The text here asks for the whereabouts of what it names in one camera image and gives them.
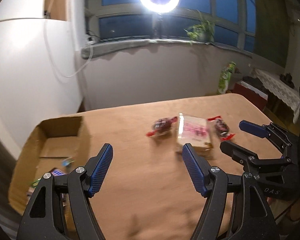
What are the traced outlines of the operator right hand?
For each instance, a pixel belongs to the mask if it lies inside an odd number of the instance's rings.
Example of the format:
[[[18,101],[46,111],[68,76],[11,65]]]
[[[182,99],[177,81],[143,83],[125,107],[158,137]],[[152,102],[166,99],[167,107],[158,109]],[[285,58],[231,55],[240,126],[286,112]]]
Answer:
[[[300,198],[289,201],[268,198],[268,204],[277,226],[282,221],[295,225],[300,220]]]

